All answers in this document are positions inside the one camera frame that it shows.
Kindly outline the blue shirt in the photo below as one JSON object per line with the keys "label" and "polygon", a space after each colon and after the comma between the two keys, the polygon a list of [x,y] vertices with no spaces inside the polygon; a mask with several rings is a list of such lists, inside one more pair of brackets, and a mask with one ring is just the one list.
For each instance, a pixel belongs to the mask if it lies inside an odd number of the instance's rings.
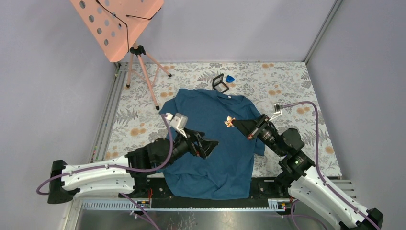
{"label": "blue shirt", "polygon": [[248,140],[236,127],[227,128],[224,123],[228,116],[236,120],[260,116],[248,98],[215,90],[179,89],[160,112],[185,115],[188,129],[204,132],[206,138],[219,141],[205,160],[186,153],[163,169],[174,195],[213,200],[248,197],[254,156],[263,156],[265,146],[259,140]]}

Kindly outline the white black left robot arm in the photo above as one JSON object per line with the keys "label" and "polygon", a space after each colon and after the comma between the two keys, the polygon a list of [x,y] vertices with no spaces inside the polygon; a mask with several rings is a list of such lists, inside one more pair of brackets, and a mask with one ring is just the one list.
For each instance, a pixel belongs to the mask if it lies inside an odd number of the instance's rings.
{"label": "white black left robot arm", "polygon": [[174,140],[158,138],[153,142],[107,161],[69,165],[53,161],[47,202],[63,204],[80,196],[124,193],[142,197],[148,192],[146,177],[173,164],[184,154],[206,159],[218,140],[204,138],[203,132],[185,130]]}

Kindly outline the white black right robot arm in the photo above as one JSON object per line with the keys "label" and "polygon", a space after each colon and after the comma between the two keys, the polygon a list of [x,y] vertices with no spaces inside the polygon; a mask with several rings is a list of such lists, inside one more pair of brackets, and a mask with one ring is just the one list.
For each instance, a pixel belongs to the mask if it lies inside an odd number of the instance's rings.
{"label": "white black right robot arm", "polygon": [[275,193],[297,198],[322,216],[336,230],[379,230],[383,214],[368,209],[335,185],[303,151],[304,143],[297,129],[279,134],[266,115],[252,120],[232,120],[247,139],[259,139],[282,159],[282,169],[275,179]]}

